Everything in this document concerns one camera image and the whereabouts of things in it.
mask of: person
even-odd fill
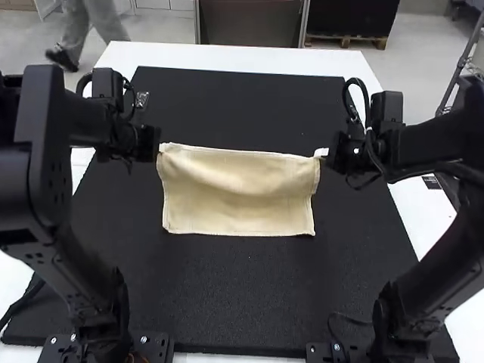
[[[106,44],[130,40],[113,0],[64,0],[63,7],[67,18],[64,36],[54,49],[45,51],[45,56],[65,70],[73,73],[79,70],[91,23]]]

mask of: towel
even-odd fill
[[[174,234],[315,235],[320,158],[161,144],[163,227]]]

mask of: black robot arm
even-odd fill
[[[377,362],[426,358],[446,317],[484,288],[484,86],[469,88],[464,108],[420,125],[401,123],[401,109],[401,94],[374,95],[366,132],[349,119],[326,163],[350,178],[376,173],[389,183],[428,172],[460,180],[461,208],[450,228],[375,302]]]
[[[95,147],[101,161],[154,163],[160,130],[123,118],[119,73],[94,70],[92,82],[86,99],[64,88],[58,67],[0,77],[0,250],[62,296],[78,341],[97,363],[108,363],[129,353],[128,294],[119,270],[70,227],[70,147]]]

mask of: black mat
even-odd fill
[[[207,147],[312,155],[343,127],[342,78],[138,69],[151,92],[144,121],[163,140]],[[352,191],[323,169],[314,197],[316,237],[171,235],[161,228],[153,165],[91,163],[73,203],[79,239],[118,265],[133,330],[173,335],[179,351],[304,356],[329,338],[332,311],[369,319],[382,286],[417,259],[382,182]],[[16,316],[6,343],[42,345],[69,332],[63,303],[45,289]],[[370,330],[338,327],[369,342]],[[455,357],[447,333],[434,345]]]

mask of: shoe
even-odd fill
[[[45,56],[51,62],[56,63],[69,72],[75,73],[79,70],[79,66],[71,61],[67,51],[60,47],[56,47],[56,49],[48,49],[45,51]]]

